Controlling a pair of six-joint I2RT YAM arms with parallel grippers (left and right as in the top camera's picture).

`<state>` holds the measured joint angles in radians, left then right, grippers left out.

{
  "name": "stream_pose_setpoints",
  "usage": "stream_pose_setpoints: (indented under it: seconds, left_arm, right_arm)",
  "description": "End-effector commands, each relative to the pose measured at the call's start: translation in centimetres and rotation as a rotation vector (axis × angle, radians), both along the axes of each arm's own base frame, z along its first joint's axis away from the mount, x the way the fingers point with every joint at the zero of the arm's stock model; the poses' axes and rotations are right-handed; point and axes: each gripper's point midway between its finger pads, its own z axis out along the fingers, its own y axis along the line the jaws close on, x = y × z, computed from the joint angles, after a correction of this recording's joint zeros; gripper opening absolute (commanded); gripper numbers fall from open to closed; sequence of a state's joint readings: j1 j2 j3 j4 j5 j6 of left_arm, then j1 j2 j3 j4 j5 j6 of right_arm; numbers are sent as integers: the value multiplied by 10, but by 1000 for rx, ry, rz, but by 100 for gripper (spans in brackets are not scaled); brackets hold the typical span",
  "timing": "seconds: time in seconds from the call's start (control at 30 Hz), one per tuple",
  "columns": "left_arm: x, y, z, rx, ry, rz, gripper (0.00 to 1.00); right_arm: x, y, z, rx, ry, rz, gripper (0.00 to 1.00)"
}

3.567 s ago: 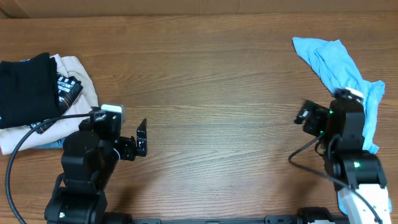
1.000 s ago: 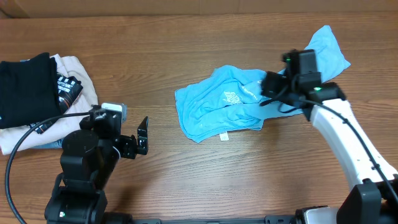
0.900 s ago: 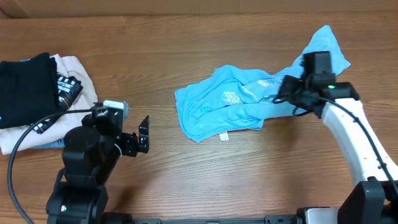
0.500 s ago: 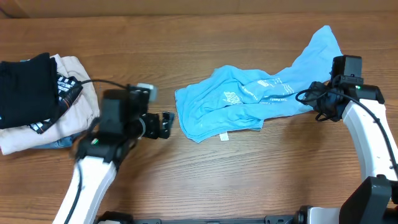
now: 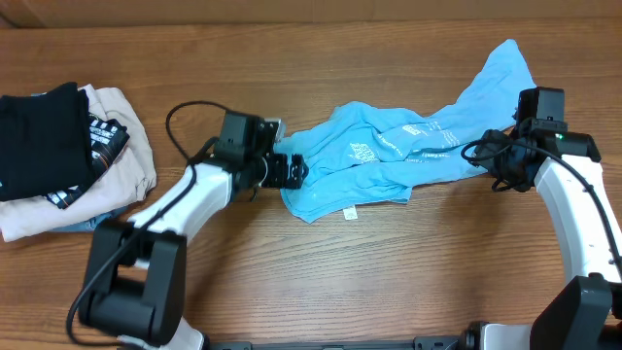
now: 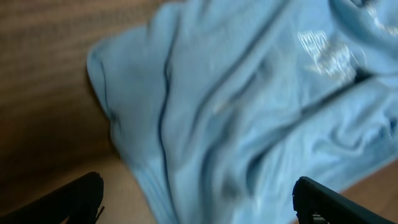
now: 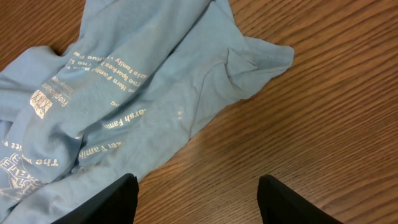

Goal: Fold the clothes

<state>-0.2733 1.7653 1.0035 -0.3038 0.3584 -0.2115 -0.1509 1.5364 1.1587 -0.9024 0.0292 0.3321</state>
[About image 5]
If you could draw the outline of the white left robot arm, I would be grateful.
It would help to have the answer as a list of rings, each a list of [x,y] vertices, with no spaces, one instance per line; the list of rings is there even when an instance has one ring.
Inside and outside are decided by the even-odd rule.
[[[302,156],[268,153],[233,162],[195,156],[179,183],[127,222],[95,230],[82,290],[66,318],[113,337],[120,349],[207,349],[210,340],[184,318],[188,244],[236,195],[259,188],[298,190]]]

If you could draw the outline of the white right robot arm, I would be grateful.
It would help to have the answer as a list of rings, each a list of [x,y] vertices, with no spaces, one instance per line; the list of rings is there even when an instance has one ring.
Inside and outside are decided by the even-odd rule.
[[[484,324],[473,349],[618,349],[621,230],[608,201],[600,154],[587,134],[535,131],[512,138],[488,130],[461,155],[496,179],[497,192],[536,189],[560,246],[565,288],[527,326]]]

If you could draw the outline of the light blue t-shirt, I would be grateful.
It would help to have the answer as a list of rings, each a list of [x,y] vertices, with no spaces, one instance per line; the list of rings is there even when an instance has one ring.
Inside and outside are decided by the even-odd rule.
[[[413,188],[482,174],[461,156],[485,131],[513,126],[522,90],[534,81],[517,43],[508,39],[455,103],[428,117],[405,108],[349,102],[311,129],[284,138],[276,152],[302,156],[309,172],[283,190],[288,210],[306,223],[351,206],[406,203]]]

